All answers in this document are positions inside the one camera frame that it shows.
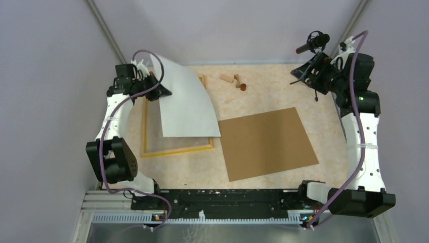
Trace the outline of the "brown cardboard backing board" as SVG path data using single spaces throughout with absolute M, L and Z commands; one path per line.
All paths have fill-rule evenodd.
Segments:
M 296 108 L 219 121 L 229 181 L 319 164 Z

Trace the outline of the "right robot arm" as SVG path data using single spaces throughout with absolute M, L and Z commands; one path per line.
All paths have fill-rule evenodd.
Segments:
M 304 180 L 296 201 L 304 209 L 319 203 L 334 215 L 376 217 L 396 204 L 382 179 L 377 144 L 381 114 L 376 92 L 368 90 L 375 62 L 367 54 L 330 58 L 318 53 L 291 75 L 321 94 L 333 93 L 348 150 L 348 175 L 336 188 L 321 181 Z

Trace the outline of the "building photo print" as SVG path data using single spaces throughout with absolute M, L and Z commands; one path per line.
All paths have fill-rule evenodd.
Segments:
M 172 95 L 159 99 L 162 134 L 165 137 L 220 137 L 211 98 L 198 73 L 159 56 L 164 77 L 161 85 Z

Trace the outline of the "yellow wooden picture frame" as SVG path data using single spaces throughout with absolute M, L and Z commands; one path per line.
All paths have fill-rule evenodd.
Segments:
M 213 149 L 213 137 L 165 137 L 159 101 L 143 100 L 141 119 L 141 157 L 155 157 Z

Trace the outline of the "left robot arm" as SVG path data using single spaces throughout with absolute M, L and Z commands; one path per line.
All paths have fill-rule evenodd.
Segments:
M 99 182 L 118 183 L 143 196 L 148 208 L 156 209 L 162 203 L 162 195 L 156 192 L 159 187 L 154 179 L 139 172 L 136 156 L 124 137 L 137 98 L 156 101 L 172 93 L 142 62 L 116 65 L 115 70 L 116 77 L 106 92 L 107 109 L 102 127 L 95 140 L 86 144 L 85 151 Z

